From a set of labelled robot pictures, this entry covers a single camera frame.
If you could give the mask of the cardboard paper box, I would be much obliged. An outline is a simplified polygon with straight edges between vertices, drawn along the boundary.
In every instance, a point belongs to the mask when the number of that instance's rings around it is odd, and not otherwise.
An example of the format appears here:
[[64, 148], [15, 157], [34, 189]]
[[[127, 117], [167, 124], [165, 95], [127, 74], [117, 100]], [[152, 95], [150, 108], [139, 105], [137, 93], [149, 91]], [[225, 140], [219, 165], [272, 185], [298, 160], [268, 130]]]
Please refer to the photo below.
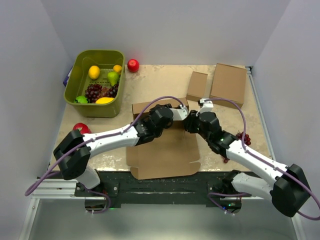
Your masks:
[[126, 148], [126, 164], [138, 180], [190, 176], [200, 170], [199, 160], [197, 137], [181, 121], [149, 143]]

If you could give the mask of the red grapes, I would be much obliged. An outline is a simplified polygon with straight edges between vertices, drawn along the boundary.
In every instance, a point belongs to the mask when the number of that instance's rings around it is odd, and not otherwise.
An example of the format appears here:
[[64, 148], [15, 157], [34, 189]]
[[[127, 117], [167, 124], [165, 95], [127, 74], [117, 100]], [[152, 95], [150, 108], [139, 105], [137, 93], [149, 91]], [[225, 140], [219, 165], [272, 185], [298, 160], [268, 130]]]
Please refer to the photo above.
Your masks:
[[[242, 137], [244, 136], [244, 144], [247, 145], [247, 146], [250, 146], [251, 145], [251, 138], [250, 136], [246, 133], [244, 134], [244, 132], [238, 132], [236, 135], [235, 135], [239, 140], [242, 139]], [[224, 164], [227, 164], [229, 161], [228, 158], [223, 158], [223, 163]]]

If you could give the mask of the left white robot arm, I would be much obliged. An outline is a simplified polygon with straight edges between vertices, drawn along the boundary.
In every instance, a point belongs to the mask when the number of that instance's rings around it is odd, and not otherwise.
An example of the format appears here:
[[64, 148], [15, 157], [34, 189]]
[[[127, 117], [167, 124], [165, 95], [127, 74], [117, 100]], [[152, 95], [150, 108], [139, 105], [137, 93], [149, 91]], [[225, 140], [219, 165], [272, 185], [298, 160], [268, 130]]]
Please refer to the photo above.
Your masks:
[[82, 134], [70, 131], [53, 151], [64, 180], [77, 180], [92, 196], [99, 196], [104, 184], [98, 172], [88, 166], [90, 158], [123, 147], [135, 147], [152, 142], [168, 129], [175, 119], [175, 109], [156, 105], [149, 115], [136, 118], [132, 123], [116, 130]]

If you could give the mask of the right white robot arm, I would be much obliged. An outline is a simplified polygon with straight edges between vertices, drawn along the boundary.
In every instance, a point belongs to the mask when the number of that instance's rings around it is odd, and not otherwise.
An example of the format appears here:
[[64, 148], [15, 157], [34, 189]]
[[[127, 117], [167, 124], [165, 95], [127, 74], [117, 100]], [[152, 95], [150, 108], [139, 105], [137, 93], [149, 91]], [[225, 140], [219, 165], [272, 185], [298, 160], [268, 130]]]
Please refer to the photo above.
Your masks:
[[192, 110], [183, 124], [187, 132], [199, 134], [214, 153], [256, 174], [252, 177], [234, 170], [231, 179], [222, 185], [227, 196], [248, 194], [269, 200], [287, 217], [299, 213], [311, 197], [312, 191], [300, 166], [276, 162], [246, 146], [238, 137], [222, 129], [214, 112]]

